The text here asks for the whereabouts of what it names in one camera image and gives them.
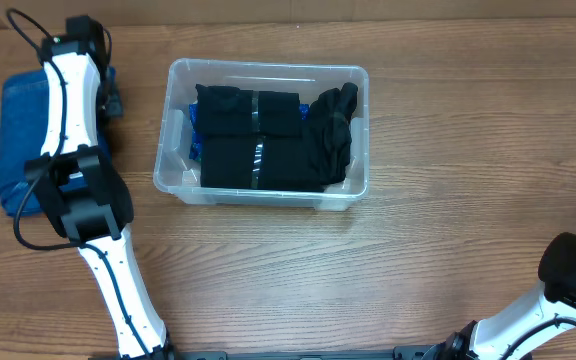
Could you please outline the blue sequin fabric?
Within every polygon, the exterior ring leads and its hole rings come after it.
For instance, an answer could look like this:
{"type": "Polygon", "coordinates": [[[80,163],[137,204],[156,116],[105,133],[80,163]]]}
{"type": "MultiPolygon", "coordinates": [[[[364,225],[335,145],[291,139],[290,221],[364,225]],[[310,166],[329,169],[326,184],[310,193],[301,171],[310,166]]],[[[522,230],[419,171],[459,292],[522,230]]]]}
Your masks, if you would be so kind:
{"type": "Polygon", "coordinates": [[[190,145],[189,158],[191,160],[200,161],[203,148],[203,138],[195,129],[195,125],[198,120],[197,102],[194,102],[189,105],[189,118],[192,125],[192,140],[190,145]]]}

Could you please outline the black garment with tape strip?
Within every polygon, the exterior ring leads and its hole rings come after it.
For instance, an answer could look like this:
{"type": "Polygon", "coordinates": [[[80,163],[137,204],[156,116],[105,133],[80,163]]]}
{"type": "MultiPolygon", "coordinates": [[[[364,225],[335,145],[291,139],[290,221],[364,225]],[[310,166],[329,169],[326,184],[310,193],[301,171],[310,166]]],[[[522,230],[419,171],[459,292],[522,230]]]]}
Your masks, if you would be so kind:
{"type": "Polygon", "coordinates": [[[321,192],[299,138],[210,137],[201,153],[200,182],[207,188],[321,192]]]}

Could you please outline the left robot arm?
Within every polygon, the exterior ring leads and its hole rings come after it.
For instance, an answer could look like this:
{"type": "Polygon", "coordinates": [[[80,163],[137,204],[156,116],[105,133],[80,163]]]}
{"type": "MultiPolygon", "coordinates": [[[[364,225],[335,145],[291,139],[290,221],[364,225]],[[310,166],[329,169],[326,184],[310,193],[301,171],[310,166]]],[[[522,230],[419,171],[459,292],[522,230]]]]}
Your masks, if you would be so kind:
{"type": "Polygon", "coordinates": [[[24,164],[29,185],[59,249],[78,250],[98,284],[121,359],[173,359],[169,332],[149,298],[131,239],[127,185],[98,141],[98,117],[112,87],[111,37],[87,15],[35,50],[48,80],[48,124],[38,158],[24,164]]]}

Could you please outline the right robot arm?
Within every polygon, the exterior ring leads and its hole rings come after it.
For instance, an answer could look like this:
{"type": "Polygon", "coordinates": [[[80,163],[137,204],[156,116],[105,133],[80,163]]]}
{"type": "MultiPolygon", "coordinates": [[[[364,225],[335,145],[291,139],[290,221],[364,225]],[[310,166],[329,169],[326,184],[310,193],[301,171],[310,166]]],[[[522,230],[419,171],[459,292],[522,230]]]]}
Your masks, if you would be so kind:
{"type": "Polygon", "coordinates": [[[527,359],[531,352],[576,328],[576,235],[548,245],[536,285],[496,315],[469,324],[437,346],[433,359],[527,359]]]}

